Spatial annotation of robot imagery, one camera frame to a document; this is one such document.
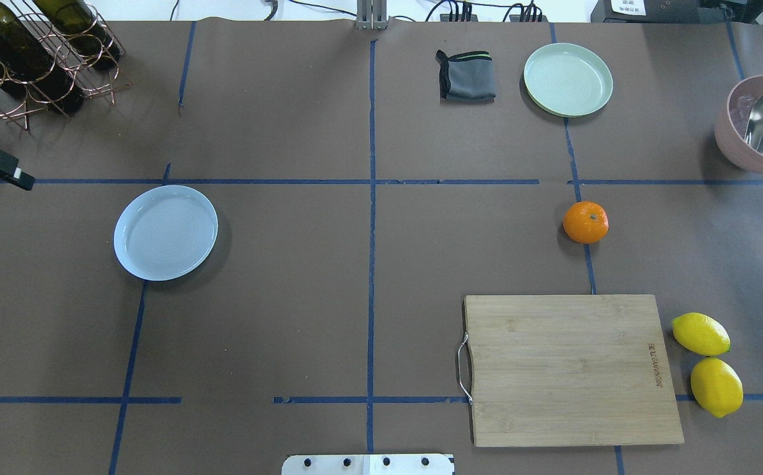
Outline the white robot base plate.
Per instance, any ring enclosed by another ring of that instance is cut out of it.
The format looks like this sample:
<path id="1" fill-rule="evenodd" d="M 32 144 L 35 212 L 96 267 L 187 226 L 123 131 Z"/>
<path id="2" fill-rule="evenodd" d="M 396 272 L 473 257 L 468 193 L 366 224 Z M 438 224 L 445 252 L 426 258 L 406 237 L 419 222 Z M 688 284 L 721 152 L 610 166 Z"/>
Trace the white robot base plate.
<path id="1" fill-rule="evenodd" d="M 442 453 L 296 455 L 282 474 L 454 474 L 454 456 Z"/>

